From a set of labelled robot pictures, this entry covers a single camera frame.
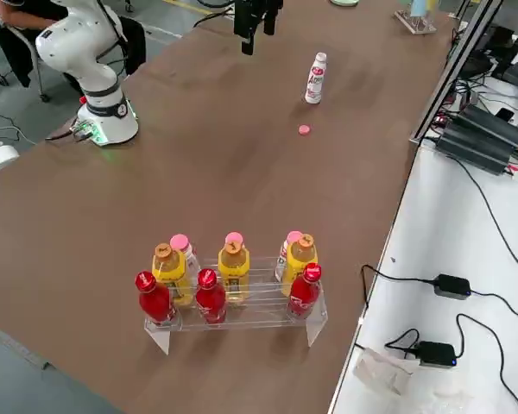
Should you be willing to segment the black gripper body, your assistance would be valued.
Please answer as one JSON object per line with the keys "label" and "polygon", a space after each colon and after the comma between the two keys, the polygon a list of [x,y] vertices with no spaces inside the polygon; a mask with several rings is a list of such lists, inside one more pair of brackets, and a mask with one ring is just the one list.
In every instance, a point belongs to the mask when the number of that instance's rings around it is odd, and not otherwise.
{"label": "black gripper body", "polygon": [[275,14],[283,8],[282,0],[236,0],[234,2],[234,34],[241,35],[248,28],[256,29],[266,13]]}

